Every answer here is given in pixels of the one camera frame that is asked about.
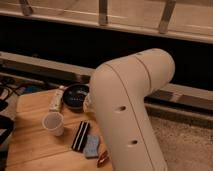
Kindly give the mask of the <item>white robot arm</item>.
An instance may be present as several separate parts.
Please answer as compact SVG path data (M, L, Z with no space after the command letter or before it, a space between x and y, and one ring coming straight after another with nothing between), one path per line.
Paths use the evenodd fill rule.
M113 171L168 171L144 98L174 73L171 55L156 48L107 61L93 72L91 105Z

